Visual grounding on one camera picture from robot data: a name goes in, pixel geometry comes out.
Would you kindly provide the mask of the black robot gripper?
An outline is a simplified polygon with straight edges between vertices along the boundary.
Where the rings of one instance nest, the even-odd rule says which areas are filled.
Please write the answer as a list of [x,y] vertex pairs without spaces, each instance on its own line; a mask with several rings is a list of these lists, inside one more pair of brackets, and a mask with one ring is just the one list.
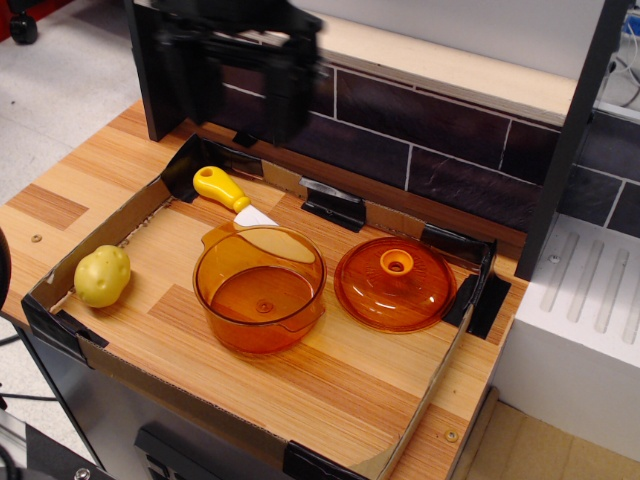
[[323,22],[288,1],[153,1],[162,14],[156,41],[180,105],[194,123],[224,100],[221,67],[264,75],[271,143],[305,127],[318,73]]

